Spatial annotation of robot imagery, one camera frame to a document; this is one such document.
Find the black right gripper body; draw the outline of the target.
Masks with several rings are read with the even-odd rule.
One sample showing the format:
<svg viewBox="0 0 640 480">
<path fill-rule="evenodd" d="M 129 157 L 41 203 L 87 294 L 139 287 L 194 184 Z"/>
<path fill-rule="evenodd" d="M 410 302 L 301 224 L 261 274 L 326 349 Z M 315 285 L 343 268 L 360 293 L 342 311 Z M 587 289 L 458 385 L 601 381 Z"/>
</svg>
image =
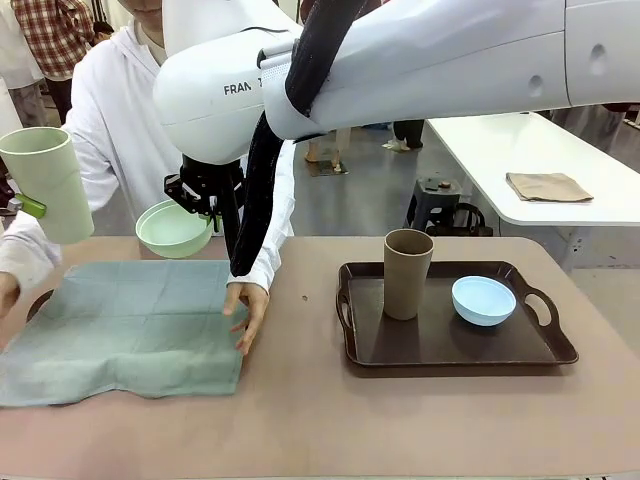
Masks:
<svg viewBox="0 0 640 480">
<path fill-rule="evenodd" d="M 183 155 L 179 172 L 164 177 L 164 193 L 189 213 L 238 221 L 244 183 L 239 159 L 214 165 Z"/>
</svg>

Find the person's left hand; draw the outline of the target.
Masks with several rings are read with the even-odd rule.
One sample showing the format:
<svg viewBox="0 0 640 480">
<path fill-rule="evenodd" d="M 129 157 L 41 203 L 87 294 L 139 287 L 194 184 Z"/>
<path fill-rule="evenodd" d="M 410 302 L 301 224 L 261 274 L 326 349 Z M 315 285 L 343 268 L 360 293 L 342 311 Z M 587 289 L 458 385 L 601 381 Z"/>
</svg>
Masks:
<svg viewBox="0 0 640 480">
<path fill-rule="evenodd" d="M 223 313 L 226 316 L 233 315 L 240 303 L 246 306 L 247 316 L 232 328 L 232 332 L 242 331 L 236 349 L 246 356 L 263 324 L 269 293 L 255 283 L 231 282 L 226 288 Z"/>
</svg>

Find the person's right hand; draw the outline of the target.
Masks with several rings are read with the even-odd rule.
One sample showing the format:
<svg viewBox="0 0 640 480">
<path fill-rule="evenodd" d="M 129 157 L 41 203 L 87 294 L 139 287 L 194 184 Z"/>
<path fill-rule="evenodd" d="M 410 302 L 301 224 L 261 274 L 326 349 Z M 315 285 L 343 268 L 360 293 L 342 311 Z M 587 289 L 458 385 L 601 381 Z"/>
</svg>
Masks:
<svg viewBox="0 0 640 480">
<path fill-rule="evenodd" d="M 0 273 L 0 319 L 3 320 L 16 304 L 20 286 L 16 277 L 7 272 Z"/>
</svg>

